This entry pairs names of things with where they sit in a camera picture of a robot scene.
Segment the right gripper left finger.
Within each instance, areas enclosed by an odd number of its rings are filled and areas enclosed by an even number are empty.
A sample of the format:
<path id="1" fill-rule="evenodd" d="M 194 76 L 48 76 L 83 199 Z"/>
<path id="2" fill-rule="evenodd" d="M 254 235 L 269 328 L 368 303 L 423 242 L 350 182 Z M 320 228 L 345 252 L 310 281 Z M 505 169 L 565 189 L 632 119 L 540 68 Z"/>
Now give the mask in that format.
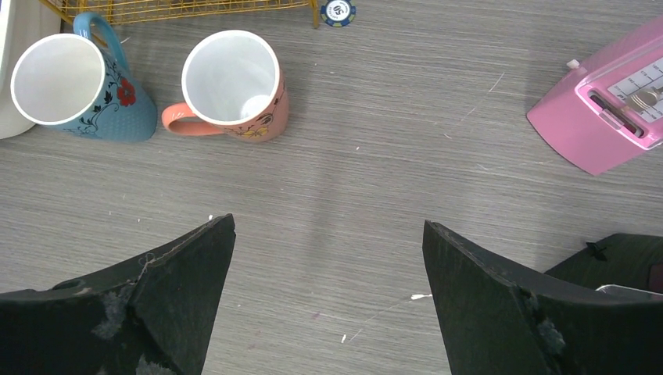
<path id="1" fill-rule="evenodd" d="M 51 289 L 2 294 L 2 373 L 201 373 L 235 239 L 219 216 Z"/>

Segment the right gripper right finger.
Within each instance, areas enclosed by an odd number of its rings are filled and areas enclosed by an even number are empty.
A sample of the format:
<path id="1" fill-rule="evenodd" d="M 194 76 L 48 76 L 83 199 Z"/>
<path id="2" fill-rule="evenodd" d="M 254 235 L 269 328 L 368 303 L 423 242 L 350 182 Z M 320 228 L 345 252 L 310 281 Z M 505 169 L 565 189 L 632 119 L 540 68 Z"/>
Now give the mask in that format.
<path id="1" fill-rule="evenodd" d="M 559 280 L 432 221 L 422 251 L 452 373 L 661 373 L 662 300 Z"/>

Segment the pink mug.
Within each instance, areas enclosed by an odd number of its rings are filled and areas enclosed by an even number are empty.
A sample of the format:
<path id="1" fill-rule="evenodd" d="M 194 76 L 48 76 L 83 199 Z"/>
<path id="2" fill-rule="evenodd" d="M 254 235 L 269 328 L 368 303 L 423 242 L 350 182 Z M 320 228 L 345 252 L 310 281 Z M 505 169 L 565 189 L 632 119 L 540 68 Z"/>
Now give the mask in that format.
<path id="1" fill-rule="evenodd" d="M 226 134 L 260 143 L 280 136 L 289 116 L 285 74 L 274 49 L 247 30 L 201 40 L 181 71 L 183 102 L 162 111 L 173 134 Z"/>

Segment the blue mug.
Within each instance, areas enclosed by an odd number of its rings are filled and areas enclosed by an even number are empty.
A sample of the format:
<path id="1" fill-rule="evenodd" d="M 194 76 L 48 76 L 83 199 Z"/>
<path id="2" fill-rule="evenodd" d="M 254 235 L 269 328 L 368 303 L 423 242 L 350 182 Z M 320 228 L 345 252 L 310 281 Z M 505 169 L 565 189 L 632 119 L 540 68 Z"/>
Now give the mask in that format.
<path id="1" fill-rule="evenodd" d="M 78 14 L 72 33 L 27 48 L 14 66 L 10 93 L 27 120 L 77 137 L 139 142 L 156 131 L 154 101 L 131 76 L 113 28 L 94 12 Z"/>

